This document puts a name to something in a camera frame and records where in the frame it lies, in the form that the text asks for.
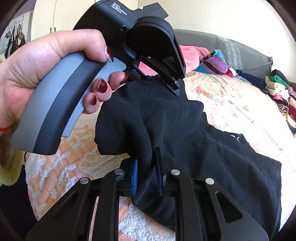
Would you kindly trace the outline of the left hand red nails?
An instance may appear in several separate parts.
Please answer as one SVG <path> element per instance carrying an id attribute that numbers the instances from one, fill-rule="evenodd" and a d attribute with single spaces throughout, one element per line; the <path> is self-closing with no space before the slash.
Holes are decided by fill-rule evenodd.
<path id="1" fill-rule="evenodd" d="M 98 30 L 58 31 L 35 39 L 1 63 L 1 134 L 20 120 L 39 82 L 66 55 L 83 51 L 97 62 L 113 62 Z"/>

